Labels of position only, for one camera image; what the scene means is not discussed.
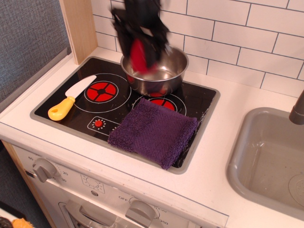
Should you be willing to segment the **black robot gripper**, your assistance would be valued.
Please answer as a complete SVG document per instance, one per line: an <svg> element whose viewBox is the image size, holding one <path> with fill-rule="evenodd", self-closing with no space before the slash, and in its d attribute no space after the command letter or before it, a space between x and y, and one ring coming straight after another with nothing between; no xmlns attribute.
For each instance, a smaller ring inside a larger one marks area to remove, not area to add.
<svg viewBox="0 0 304 228"><path fill-rule="evenodd" d="M159 0L125 0L124 9L113 8L113 26L117 31L123 55L130 57L131 47L136 38L144 36L144 56L146 68L151 68L160 60L162 51L169 47L169 29L160 19Z"/></svg>

